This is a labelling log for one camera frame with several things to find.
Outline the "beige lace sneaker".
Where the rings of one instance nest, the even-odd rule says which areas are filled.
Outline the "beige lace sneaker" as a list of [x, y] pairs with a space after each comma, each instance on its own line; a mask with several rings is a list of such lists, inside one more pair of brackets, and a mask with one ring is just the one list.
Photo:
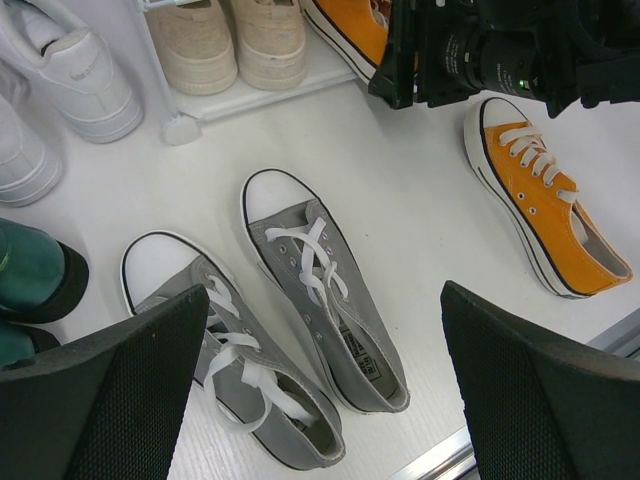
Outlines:
[[297, 1], [231, 0], [243, 80], [266, 91], [299, 86], [307, 74], [306, 34]]
[[146, 13], [168, 83], [192, 96], [218, 94], [234, 83], [238, 67], [226, 15], [218, 1], [166, 6]]

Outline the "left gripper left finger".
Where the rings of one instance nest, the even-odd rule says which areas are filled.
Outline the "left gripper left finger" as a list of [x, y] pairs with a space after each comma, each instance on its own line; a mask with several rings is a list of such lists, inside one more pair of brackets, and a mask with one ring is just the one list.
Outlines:
[[166, 478], [207, 311], [196, 285], [3, 368], [2, 478]]

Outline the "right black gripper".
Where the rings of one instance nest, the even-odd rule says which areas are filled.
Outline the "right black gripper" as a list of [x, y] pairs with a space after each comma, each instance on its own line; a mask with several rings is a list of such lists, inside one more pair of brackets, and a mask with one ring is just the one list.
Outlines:
[[537, 100], [557, 117], [598, 105], [597, 1], [395, 1], [369, 94], [399, 110], [483, 91]]

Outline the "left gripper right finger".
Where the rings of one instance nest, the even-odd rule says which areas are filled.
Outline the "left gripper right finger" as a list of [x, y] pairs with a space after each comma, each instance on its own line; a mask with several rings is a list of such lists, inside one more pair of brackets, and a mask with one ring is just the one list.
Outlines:
[[442, 324], [483, 479], [636, 479], [639, 364], [447, 281]]

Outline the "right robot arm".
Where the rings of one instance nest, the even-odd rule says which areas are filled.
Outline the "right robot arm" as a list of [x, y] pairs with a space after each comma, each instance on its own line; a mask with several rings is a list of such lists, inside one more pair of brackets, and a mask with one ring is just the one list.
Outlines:
[[574, 102], [636, 102], [639, 4], [395, 1], [368, 91], [395, 110], [491, 91], [540, 101], [552, 118]]

